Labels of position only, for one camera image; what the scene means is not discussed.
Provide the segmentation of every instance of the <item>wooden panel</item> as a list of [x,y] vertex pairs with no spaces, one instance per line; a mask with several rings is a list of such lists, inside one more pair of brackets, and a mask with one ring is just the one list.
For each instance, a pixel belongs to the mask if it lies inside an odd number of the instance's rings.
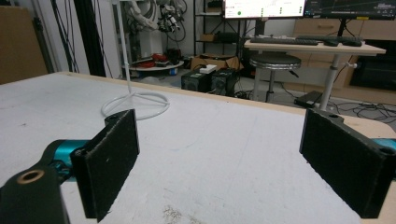
[[[347,24],[353,35],[359,35],[363,21],[351,21]],[[339,20],[303,19],[297,20],[294,26],[294,35],[337,35],[340,27]]]
[[365,21],[361,36],[364,39],[396,40],[396,21]]
[[0,84],[48,73],[29,12],[0,7]]
[[[320,54],[320,53],[302,53],[302,52],[291,52],[290,55],[300,58],[303,61],[309,62],[324,62],[331,63],[333,59],[332,54]],[[350,58],[350,55],[342,55],[340,58],[340,62],[344,63]]]

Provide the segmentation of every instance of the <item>computer monitor screen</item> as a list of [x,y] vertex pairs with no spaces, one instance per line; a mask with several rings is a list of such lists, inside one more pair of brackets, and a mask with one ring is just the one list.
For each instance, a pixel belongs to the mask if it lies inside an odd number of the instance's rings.
[[396,0],[306,0],[304,16],[355,20],[394,20]]
[[305,0],[223,0],[225,19],[286,19],[304,15]]

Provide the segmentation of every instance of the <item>cardboard box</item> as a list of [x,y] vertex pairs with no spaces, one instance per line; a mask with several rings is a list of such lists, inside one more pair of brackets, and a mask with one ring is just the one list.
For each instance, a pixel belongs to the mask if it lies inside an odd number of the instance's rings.
[[29,11],[0,7],[0,85],[48,73]]
[[190,70],[201,68],[201,64],[214,64],[217,66],[216,70],[220,70],[221,68],[233,68],[239,71],[244,68],[244,66],[239,62],[239,59],[233,55],[205,53],[192,58]]
[[207,7],[206,12],[221,12],[221,7]]
[[215,41],[215,39],[216,39],[216,35],[212,35],[212,34],[201,35],[201,38],[200,38],[201,41],[208,41],[208,42]]

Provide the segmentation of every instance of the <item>gray stool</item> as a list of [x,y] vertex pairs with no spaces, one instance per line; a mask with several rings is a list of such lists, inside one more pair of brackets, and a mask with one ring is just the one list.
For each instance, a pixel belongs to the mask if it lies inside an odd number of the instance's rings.
[[[265,102],[272,102],[273,88],[276,70],[293,70],[301,66],[301,59],[282,52],[264,52],[250,57],[250,64],[256,68],[271,70],[270,85],[267,91]],[[256,72],[254,77],[253,100],[257,101],[257,92],[259,89],[260,74]]]

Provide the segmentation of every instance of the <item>desk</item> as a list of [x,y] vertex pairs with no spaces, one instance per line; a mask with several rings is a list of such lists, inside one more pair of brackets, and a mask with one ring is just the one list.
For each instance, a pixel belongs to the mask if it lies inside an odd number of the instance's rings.
[[[137,122],[140,154],[101,223],[361,223],[299,153],[304,110],[133,83],[166,95],[170,108]],[[0,86],[0,185],[56,139],[91,139],[100,108],[125,82],[51,74]],[[346,117],[368,137],[396,137],[386,124]],[[72,223],[83,214],[76,183],[62,184]],[[380,219],[394,223],[393,182]]]
[[324,53],[333,54],[332,65],[329,68],[328,74],[325,81],[325,89],[320,101],[320,109],[326,110],[327,103],[329,101],[330,93],[332,92],[332,84],[336,77],[338,71],[338,65],[340,60],[340,55],[342,54],[352,54],[360,56],[375,56],[376,54],[383,54],[386,51],[384,49],[379,49],[373,46],[363,44],[361,47],[350,47],[339,44],[338,47],[324,46],[319,43],[317,46],[306,46],[306,45],[278,45],[278,44],[260,44],[260,43],[250,43],[248,40],[245,43],[245,48],[247,49],[258,49],[258,50],[268,50],[268,51],[300,51],[308,53]]

